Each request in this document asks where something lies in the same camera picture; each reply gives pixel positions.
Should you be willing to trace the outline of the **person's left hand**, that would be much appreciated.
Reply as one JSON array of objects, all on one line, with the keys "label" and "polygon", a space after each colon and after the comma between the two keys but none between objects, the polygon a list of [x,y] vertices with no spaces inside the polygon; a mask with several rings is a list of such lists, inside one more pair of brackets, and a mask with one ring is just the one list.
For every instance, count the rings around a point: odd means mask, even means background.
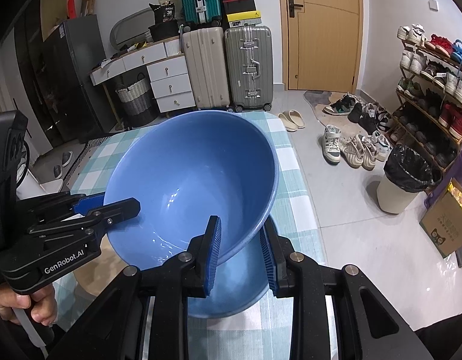
[{"label": "person's left hand", "polygon": [[7,284],[0,285],[0,315],[3,320],[16,324],[18,321],[14,309],[30,310],[35,322],[44,326],[54,323],[57,318],[55,289],[49,284],[32,295],[19,295]]}]

